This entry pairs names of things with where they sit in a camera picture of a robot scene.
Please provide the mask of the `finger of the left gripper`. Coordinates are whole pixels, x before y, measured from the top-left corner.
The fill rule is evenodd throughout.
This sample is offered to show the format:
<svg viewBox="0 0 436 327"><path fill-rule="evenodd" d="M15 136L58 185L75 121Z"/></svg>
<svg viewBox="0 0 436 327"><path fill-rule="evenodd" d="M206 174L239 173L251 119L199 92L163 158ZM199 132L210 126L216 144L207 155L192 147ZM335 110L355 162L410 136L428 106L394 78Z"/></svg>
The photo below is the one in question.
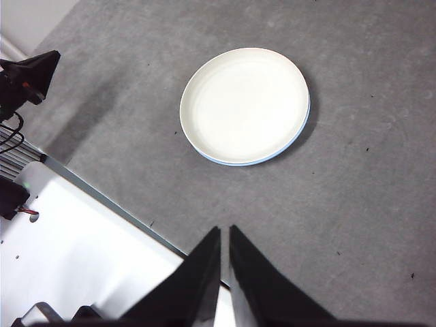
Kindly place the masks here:
<svg viewBox="0 0 436 327"><path fill-rule="evenodd" d="M61 54L51 50L23 61L11 61L10 69L21 84L35 90L48 90Z"/></svg>

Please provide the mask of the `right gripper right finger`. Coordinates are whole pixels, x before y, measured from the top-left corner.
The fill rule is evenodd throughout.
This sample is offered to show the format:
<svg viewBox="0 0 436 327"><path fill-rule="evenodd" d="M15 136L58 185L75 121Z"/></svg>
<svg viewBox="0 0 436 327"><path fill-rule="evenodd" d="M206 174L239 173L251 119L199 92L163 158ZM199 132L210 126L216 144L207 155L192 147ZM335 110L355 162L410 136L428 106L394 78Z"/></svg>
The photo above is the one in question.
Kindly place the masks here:
<svg viewBox="0 0 436 327"><path fill-rule="evenodd" d="M231 291L239 324L333 322L335 316L281 274L236 225L230 227Z"/></svg>

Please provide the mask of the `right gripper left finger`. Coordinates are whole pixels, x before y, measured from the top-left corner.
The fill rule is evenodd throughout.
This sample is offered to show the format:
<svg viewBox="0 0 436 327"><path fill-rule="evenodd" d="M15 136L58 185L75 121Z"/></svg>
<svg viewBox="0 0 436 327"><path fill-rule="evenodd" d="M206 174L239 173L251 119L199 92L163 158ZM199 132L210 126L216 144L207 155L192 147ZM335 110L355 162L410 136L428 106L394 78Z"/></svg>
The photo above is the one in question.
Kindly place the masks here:
<svg viewBox="0 0 436 327"><path fill-rule="evenodd" d="M121 316L136 324L212 324L221 275L221 231L213 227L182 264Z"/></svg>

